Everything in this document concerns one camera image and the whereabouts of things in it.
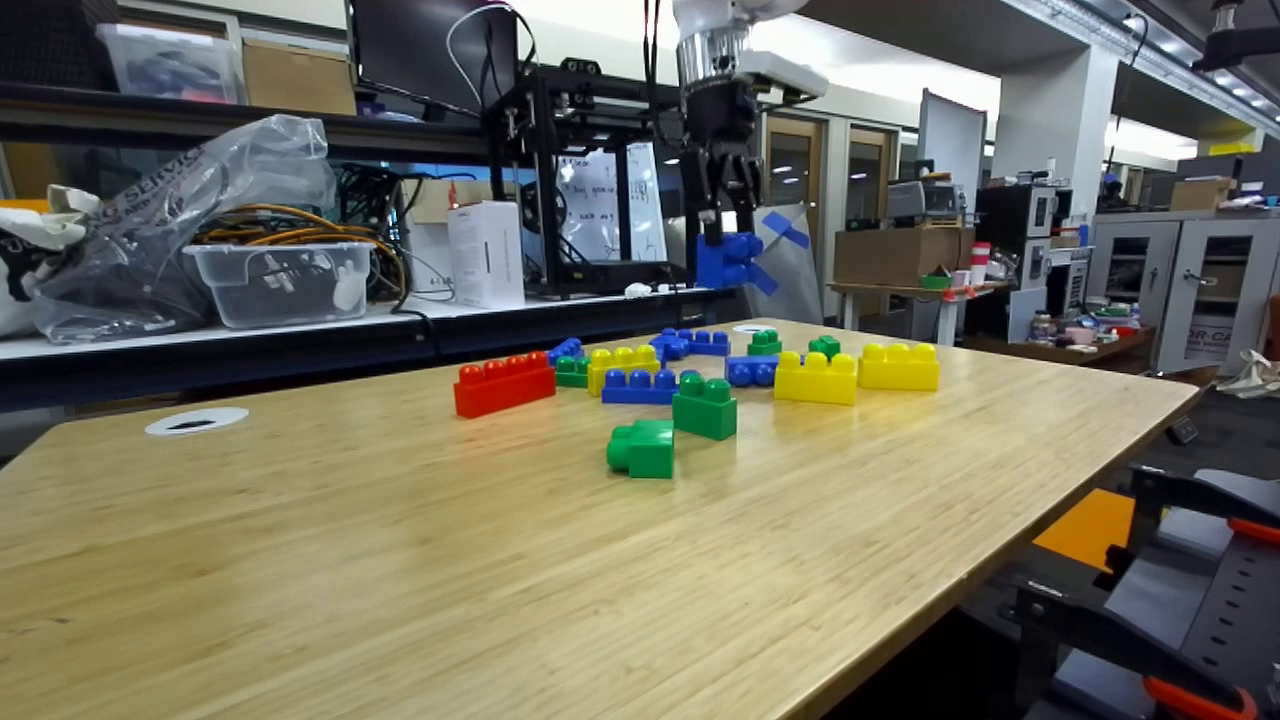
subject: wooden table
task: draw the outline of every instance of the wooden table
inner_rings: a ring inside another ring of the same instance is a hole
[[[849,280],[835,280],[834,291],[839,296],[839,326],[857,331],[862,326],[862,314],[857,314],[857,291],[889,291],[889,296],[910,296],[911,304],[915,299],[935,299],[942,314],[935,314],[935,343],[958,343],[958,331],[961,331],[961,304],[969,299],[979,299],[979,296],[991,296],[996,289],[1010,289],[1004,280],[996,285],[971,285],[971,289],[961,289],[961,291],[935,291],[935,289],[926,289],[926,285],[849,285]]]
[[[607,429],[665,413],[452,422],[447,369],[173,441],[163,413],[64,423],[0,474],[0,718],[822,714],[1194,400],[942,361],[935,395],[740,394],[673,484],[605,474]]]

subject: blue lego brick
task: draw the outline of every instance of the blue lego brick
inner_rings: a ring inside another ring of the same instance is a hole
[[[683,327],[665,327],[653,336],[657,357],[669,361],[683,361],[691,349],[691,336]]]
[[[549,354],[549,366],[558,369],[562,361],[588,361],[588,349],[584,349],[584,341],[575,341],[575,336],[570,336],[570,341],[562,341],[551,354]]]
[[[691,331],[688,357],[728,357],[725,331]]]
[[[620,373],[605,375],[602,400],[605,406],[673,406],[675,375],[673,373]]]
[[[775,357],[725,357],[725,381],[731,390],[772,390]]]

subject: plastic bag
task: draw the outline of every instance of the plastic bag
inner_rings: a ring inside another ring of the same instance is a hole
[[[52,343],[93,343],[212,326],[184,245],[243,204],[331,209],[321,122],[268,118],[231,130],[90,215],[74,261],[36,289],[32,320]]]

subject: green lego brick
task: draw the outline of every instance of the green lego brick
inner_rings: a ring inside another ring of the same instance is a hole
[[[638,482],[675,475],[675,431],[665,422],[618,423],[607,437],[607,470]]]
[[[728,441],[736,437],[736,400],[728,381],[706,381],[701,373],[683,373],[673,400],[675,431]]]
[[[775,327],[757,327],[747,357],[775,357],[775,354],[783,354],[783,341],[775,336]]]
[[[809,354],[823,354],[834,361],[839,354],[839,341],[835,336],[816,336],[816,341],[809,341]]]
[[[588,390],[588,373],[594,373],[594,361],[584,361],[584,357],[562,357],[562,366],[558,366],[558,384],[562,384],[562,390]]]

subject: floor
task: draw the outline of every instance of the floor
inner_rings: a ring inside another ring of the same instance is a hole
[[[1135,465],[1160,465],[1174,474],[1233,470],[1280,482],[1280,400],[1233,400],[1205,394],[1194,409],[1194,423],[1146,443]],[[1029,550],[953,616],[926,631],[906,656],[879,667],[857,696],[834,718],[839,720],[1004,720],[1015,672],[1015,623],[1013,597],[1020,586],[1051,586],[1084,606],[1101,606],[1095,574]]]

